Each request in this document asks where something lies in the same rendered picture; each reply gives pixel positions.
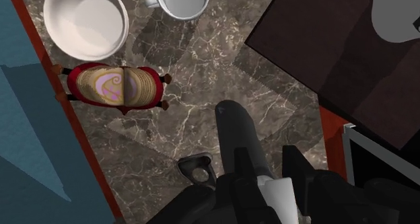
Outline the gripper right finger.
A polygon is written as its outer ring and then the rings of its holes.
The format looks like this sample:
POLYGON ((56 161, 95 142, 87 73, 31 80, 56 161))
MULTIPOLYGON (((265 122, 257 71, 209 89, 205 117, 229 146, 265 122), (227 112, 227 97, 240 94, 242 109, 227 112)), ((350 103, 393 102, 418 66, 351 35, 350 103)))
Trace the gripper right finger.
POLYGON ((294 145, 283 146, 282 175, 291 178, 295 201, 312 224, 419 224, 420 192, 374 178, 363 188, 338 173, 316 170, 294 145))

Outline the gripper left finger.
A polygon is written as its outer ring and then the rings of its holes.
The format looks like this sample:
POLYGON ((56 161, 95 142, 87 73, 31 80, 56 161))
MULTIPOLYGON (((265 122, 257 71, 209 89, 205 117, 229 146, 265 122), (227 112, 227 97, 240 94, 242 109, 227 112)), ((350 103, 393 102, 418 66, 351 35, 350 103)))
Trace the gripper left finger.
MULTIPOLYGON (((256 175, 251 158, 245 147, 234 150, 233 178, 223 187, 231 197, 238 224, 263 224, 256 207, 261 200, 256 175)), ((185 188, 147 224, 193 224, 198 218, 209 213, 216 204, 216 194, 212 188, 191 185, 185 188)))

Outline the white mug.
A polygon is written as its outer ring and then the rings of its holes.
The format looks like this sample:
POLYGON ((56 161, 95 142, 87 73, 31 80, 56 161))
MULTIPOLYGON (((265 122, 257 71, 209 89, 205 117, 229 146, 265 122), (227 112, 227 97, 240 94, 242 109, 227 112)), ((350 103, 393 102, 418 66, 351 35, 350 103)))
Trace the white mug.
POLYGON ((209 0, 145 0, 148 8, 161 7, 165 13, 176 20, 193 20, 207 7, 209 0))

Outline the white bowl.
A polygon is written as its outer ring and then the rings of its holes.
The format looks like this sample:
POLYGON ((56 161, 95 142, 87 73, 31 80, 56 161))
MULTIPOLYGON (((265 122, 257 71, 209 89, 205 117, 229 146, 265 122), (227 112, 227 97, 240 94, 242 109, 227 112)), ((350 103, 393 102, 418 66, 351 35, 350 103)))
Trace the white bowl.
POLYGON ((43 18, 52 41, 81 61, 112 56, 129 34, 129 17, 121 0, 44 0, 43 18))

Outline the black appliance white frame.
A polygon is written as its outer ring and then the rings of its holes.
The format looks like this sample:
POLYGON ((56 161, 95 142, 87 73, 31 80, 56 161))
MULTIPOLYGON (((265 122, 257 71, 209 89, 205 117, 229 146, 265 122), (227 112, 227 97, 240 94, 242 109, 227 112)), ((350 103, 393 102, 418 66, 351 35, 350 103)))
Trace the black appliance white frame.
POLYGON ((372 178, 386 178, 420 191, 420 131, 397 149, 349 123, 343 126, 343 151, 348 183, 361 188, 372 178))

